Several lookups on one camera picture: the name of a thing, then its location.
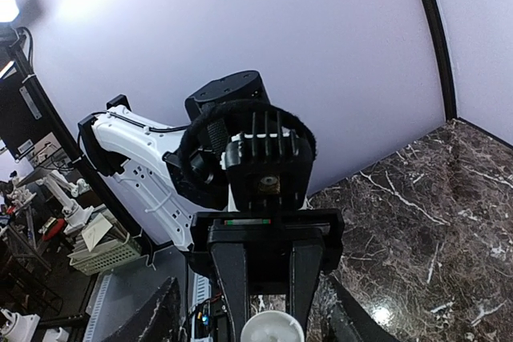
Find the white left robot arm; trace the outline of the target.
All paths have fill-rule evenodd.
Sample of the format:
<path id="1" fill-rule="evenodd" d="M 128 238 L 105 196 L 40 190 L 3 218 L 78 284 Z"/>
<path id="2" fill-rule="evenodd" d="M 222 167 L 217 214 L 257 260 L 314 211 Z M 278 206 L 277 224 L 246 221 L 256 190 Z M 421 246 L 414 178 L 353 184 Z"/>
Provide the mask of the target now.
<path id="1" fill-rule="evenodd" d="M 259 72 L 208 82 L 185 100 L 190 122 L 135 114 L 126 96 L 79 123 L 95 169 L 123 183 L 209 280 L 190 336 L 303 341 L 323 272 L 341 258 L 338 209 L 310 209 L 312 131 L 271 104 Z"/>

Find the small white-capped glue bottle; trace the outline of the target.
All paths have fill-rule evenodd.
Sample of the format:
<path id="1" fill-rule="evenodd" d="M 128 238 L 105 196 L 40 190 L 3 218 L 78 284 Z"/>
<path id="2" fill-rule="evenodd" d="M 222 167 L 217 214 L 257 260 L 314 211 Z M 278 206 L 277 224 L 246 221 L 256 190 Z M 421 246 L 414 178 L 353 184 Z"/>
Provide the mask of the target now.
<path id="1" fill-rule="evenodd" d="M 268 310 L 252 316 L 240 334 L 241 342 L 305 342 L 300 323 L 290 314 Z"/>

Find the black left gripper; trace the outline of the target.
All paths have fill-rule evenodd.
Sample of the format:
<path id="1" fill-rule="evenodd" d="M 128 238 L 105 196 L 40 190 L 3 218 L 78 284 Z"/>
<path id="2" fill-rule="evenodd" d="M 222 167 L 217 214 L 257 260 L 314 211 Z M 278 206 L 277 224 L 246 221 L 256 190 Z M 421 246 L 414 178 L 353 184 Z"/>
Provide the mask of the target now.
<path id="1" fill-rule="evenodd" d="M 294 114 L 269 101 L 260 73 L 243 70 L 212 80 L 189 95 L 191 120 L 175 151 L 163 154 L 171 181 L 193 203 L 223 210 L 275 216 L 298 212 L 317 157 L 313 132 Z M 224 293 L 231 341 L 240 341 L 249 315 L 248 268 L 242 243 L 214 243 L 211 256 Z M 307 324 L 324 248 L 317 241 L 293 243 L 286 309 Z"/>

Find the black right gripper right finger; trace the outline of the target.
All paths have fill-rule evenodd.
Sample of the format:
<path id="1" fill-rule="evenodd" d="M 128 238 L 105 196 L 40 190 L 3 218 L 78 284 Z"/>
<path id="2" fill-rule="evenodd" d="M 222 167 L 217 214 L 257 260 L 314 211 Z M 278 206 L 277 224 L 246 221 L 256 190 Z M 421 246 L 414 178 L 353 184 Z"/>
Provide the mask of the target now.
<path id="1" fill-rule="evenodd" d="M 331 325 L 338 341 L 396 341 L 333 276 L 328 282 L 336 292 Z"/>

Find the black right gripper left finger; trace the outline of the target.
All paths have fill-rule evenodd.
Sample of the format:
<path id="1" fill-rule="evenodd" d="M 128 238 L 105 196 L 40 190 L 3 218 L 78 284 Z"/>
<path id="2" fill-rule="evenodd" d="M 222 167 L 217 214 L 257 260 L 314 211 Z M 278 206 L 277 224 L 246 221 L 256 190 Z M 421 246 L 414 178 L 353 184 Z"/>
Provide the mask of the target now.
<path id="1" fill-rule="evenodd" d="M 103 341 L 180 341 L 180 284 L 169 277 L 124 325 Z"/>

